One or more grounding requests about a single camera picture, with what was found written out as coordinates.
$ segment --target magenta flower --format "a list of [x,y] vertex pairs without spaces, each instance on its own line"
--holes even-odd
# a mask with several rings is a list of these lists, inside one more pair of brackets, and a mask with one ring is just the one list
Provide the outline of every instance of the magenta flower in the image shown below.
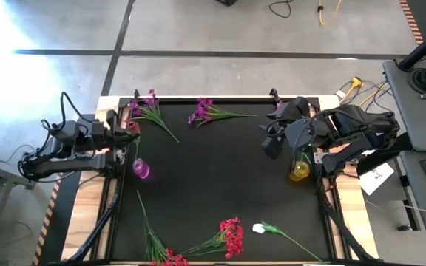
[[239,115],[231,112],[227,112],[213,105],[213,101],[210,99],[197,99],[198,105],[197,110],[189,116],[188,124],[193,125],[198,122],[197,127],[207,123],[209,121],[227,119],[233,117],[257,117],[256,115]]
[[167,131],[175,139],[175,141],[179,143],[178,139],[170,132],[169,128],[167,128],[167,125],[162,120],[162,116],[160,115],[159,99],[155,97],[155,91],[150,89],[149,94],[150,97],[146,98],[144,102],[132,100],[131,103],[129,103],[129,108],[131,109],[129,121],[138,119],[150,120]]

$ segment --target wooden frame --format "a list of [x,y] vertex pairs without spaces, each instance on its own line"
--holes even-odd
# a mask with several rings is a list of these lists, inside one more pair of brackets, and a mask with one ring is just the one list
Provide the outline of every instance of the wooden frame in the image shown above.
[[[126,98],[131,96],[104,96],[100,97],[98,107],[96,110],[96,118],[99,120],[106,119],[106,111],[109,109],[118,109],[118,103],[120,98]],[[158,98],[197,98],[198,96],[158,96]],[[212,95],[202,96],[205,98],[271,98],[271,96],[264,95]],[[282,99],[287,100],[288,98],[295,98],[295,95],[281,96]],[[304,97],[315,97],[319,99],[321,110],[335,108],[339,105],[339,101],[336,95],[304,95]],[[332,149],[331,152],[337,152],[342,147]],[[356,169],[354,167],[347,167],[345,169],[346,174],[356,175]],[[80,182],[94,176],[94,172],[85,171],[81,175]],[[111,200],[111,196],[114,192],[116,180],[110,180],[109,184],[109,198],[107,204]],[[64,250],[61,259],[70,258],[77,249],[83,244],[84,240],[88,237],[90,232],[95,226],[98,218],[98,212],[101,203],[101,194],[104,187],[104,180],[102,178],[96,178],[89,183],[84,184],[79,190],[75,198],[75,204],[72,211],[72,219],[70,220],[70,226],[67,232],[67,238],[64,244]],[[359,180],[353,177],[347,177],[345,175],[337,178],[337,190],[339,192],[339,201],[342,207],[342,215],[346,226],[350,232],[355,236],[356,240],[363,246],[363,248],[372,256],[378,257],[376,246],[373,240],[373,234],[371,225],[369,224],[368,213],[365,207],[365,201],[362,196]],[[327,193],[329,200],[333,203],[333,197],[331,192]],[[345,251],[342,249],[341,236],[337,230],[336,225],[331,221],[331,230],[333,233],[334,244],[337,252],[337,258],[344,259]],[[96,259],[102,259],[105,255],[107,246],[107,236],[109,230],[109,223],[103,229],[100,237],[100,244],[98,246],[98,255]],[[357,259],[354,253],[351,254],[353,259]],[[116,265],[135,265],[142,262],[114,262]],[[228,264],[255,264],[253,262],[227,262]],[[257,262],[258,264],[302,264],[304,262]],[[211,262],[193,262],[192,264],[211,264]]]

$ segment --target black floor stripe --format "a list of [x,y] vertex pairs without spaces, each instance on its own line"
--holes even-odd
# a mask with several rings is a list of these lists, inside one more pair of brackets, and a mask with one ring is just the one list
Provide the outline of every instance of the black floor stripe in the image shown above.
[[112,55],[113,50],[52,50],[52,49],[19,49],[13,50],[17,55]]
[[80,183],[81,173],[73,174],[70,178],[61,181],[55,200],[55,207],[47,227],[47,235],[41,248],[42,254],[38,258],[39,265],[47,265],[49,262],[58,262],[64,250],[75,197]]
[[122,56],[152,57],[204,57],[204,58],[303,58],[303,59],[338,59],[355,58],[363,60],[392,60],[407,55],[397,54],[347,54],[315,52],[221,52],[221,51],[121,51]]
[[119,55],[121,49],[123,49],[124,39],[126,37],[127,27],[129,26],[129,20],[131,19],[132,8],[134,7],[135,0],[129,0],[126,7],[126,12],[124,13],[123,22],[121,23],[121,28],[119,29],[118,40],[116,41],[115,51],[109,62],[108,71],[106,78],[104,79],[103,89],[101,90],[101,96],[109,95],[109,90],[111,89],[112,79],[115,76],[116,66],[118,65]]

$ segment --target yellow cable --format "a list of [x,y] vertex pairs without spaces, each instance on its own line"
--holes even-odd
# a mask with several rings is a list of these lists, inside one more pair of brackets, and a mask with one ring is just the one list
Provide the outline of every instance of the yellow cable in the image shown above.
[[351,93],[351,91],[352,90],[354,90],[355,88],[358,88],[358,87],[351,87],[347,92],[346,92],[346,94],[345,94],[345,97],[343,97],[343,99],[341,99],[341,101],[339,102],[339,104],[341,104],[343,101],[345,101],[346,100],[346,98],[347,98],[347,96]]
[[[341,5],[341,1],[342,0],[338,0],[337,8],[334,10],[333,15],[331,15],[330,21],[328,21],[327,23],[323,22],[323,11],[322,10],[319,11],[319,23],[322,26],[326,26],[326,25],[330,24],[334,20],[335,15],[338,13],[339,6]],[[319,3],[318,4],[319,6],[323,6],[322,0],[319,0],[318,3]]]
[[384,83],[378,90],[376,90],[375,93],[369,95],[366,99],[364,99],[361,104],[359,105],[359,107],[362,107],[369,99],[371,99],[372,97],[374,97],[374,95],[378,92],[380,92],[382,89],[384,89],[384,87],[387,86],[387,83]]

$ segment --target white flower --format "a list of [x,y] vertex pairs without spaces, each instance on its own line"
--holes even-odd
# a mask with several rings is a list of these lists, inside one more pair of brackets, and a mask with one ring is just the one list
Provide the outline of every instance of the white flower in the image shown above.
[[256,233],[264,233],[266,230],[264,229],[264,225],[262,224],[255,224],[252,225],[252,230]]

